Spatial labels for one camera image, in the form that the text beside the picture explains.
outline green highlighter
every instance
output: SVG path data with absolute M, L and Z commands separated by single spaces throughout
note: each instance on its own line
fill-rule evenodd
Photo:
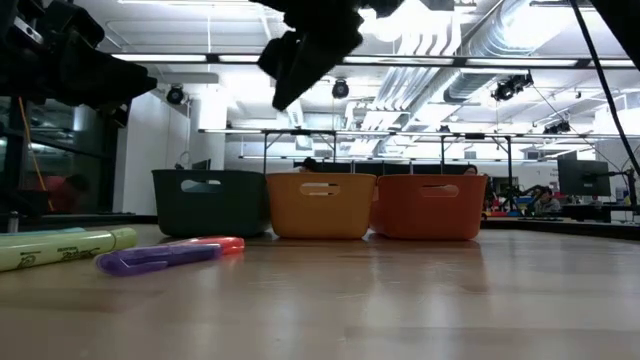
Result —
M 24 269 L 134 247 L 138 236 L 131 228 L 85 231 L 0 239 L 0 271 Z
M 3 236 L 40 236 L 40 235 L 54 235 L 54 234 L 71 234 L 71 233 L 78 233 L 78 232 L 85 232 L 87 230 L 83 229 L 83 228 L 69 228 L 69 229 L 62 229 L 62 230 L 44 230 L 44 231 L 23 231 L 23 232 L 17 232 L 17 233 L 6 233 L 6 234 L 0 234 L 0 241 L 2 241 L 2 237 Z

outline orange bin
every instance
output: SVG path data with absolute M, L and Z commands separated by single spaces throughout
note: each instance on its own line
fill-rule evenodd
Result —
M 268 175 L 273 231 L 296 239 L 361 238 L 369 228 L 375 184 L 373 175 Z
M 382 176 L 371 228 L 398 239 L 473 239 L 480 231 L 486 183 L 485 176 Z

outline yellow bin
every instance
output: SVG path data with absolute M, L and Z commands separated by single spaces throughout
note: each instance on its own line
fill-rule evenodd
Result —
M 375 176 L 363 174 L 268 175 L 273 231 L 293 239 L 361 238 L 375 184 Z

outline bin handle hole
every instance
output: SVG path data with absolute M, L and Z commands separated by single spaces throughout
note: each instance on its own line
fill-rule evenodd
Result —
M 180 189 L 186 193 L 218 194 L 223 187 L 219 180 L 185 180 L 180 184 Z
M 304 183 L 300 192 L 307 196 L 335 196 L 340 193 L 340 186 L 329 183 Z
M 460 188 L 455 185 L 423 185 L 420 187 L 420 195 L 423 197 L 457 197 Z

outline black cable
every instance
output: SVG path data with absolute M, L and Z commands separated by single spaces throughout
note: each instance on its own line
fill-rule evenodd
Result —
M 638 152 L 638 150 L 640 150 L 640 145 L 636 146 L 636 149 L 635 149 L 635 150 L 633 150 L 633 153 L 634 153 L 634 154 L 635 154 L 635 153 L 637 153 L 637 152 Z M 627 166 L 627 164 L 629 163 L 629 160 L 631 160 L 631 159 L 627 159 L 627 160 L 622 164 L 622 168 L 623 168 L 623 169 L 624 169 L 624 167 L 625 167 L 625 166 Z
M 551 105 L 551 103 L 549 102 L 549 100 L 547 100 L 547 98 L 542 95 L 542 93 L 540 92 L 540 90 L 538 90 L 537 87 L 533 86 L 533 88 L 536 90 L 536 92 L 538 93 L 538 95 L 540 95 L 540 97 L 542 98 L 542 100 L 544 100 L 544 102 L 547 103 L 547 105 L 549 105 L 549 107 L 551 108 L 551 110 L 553 110 L 553 112 L 560 118 L 560 120 L 562 121 L 566 121 L 567 123 L 569 122 L 567 119 L 565 119 L 559 112 L 558 110 L 556 110 L 556 108 L 553 107 L 553 105 Z M 575 132 L 578 135 L 581 135 L 576 129 L 573 128 L 573 126 L 569 125 L 569 127 L 571 128 L 571 131 Z M 606 156 L 604 156 L 604 154 L 602 152 L 600 152 L 600 150 L 598 150 L 596 148 L 595 145 L 593 145 L 592 143 L 590 143 L 589 141 L 587 141 L 587 139 L 581 137 L 581 139 L 589 146 L 591 146 L 591 148 L 593 149 L 593 151 L 595 151 L 598 155 L 600 155 L 600 157 L 602 157 L 604 160 L 606 160 L 609 164 L 611 164 L 611 166 L 613 166 L 614 169 L 618 170 L 618 172 L 622 172 L 622 170 L 620 170 L 620 168 L 613 163 L 613 161 L 609 160 L 609 158 L 607 158 Z
M 629 155 L 629 160 L 633 165 L 633 168 L 636 171 L 636 174 L 640 174 L 640 165 L 638 164 L 638 160 L 636 159 L 633 149 L 631 149 L 631 145 L 629 144 L 629 140 L 624 133 L 624 129 L 622 128 L 622 124 L 620 123 L 620 118 L 618 118 L 618 110 L 616 109 L 615 101 L 613 100 L 613 95 L 611 95 L 611 90 L 609 89 L 609 84 L 607 83 L 607 78 L 604 74 L 604 70 L 602 69 L 602 64 L 600 63 L 600 58 L 598 57 L 598 52 L 596 51 L 596 47 L 593 44 L 593 40 L 591 39 L 591 35 L 589 34 L 589 29 L 587 29 L 587 24 L 582 17 L 582 13 L 580 12 L 580 8 L 578 7 L 578 3 L 576 0 L 569 0 L 571 3 L 571 7 L 573 8 L 573 12 L 576 15 L 576 19 L 578 20 L 578 25 L 580 25 L 580 30 L 582 31 L 582 35 L 584 36 L 584 40 L 587 43 L 587 47 L 589 48 L 589 52 L 591 53 L 591 58 L 593 58 L 593 63 L 596 66 L 596 72 L 598 73 L 598 78 L 600 79 L 600 83 L 602 84 L 602 89 L 607 97 L 607 102 L 609 103 L 609 109 L 611 112 L 611 117 L 613 118 L 613 122 L 618 129 L 618 133 L 620 134 L 620 140 L 622 140 L 622 145 L 624 145 L 627 154 Z

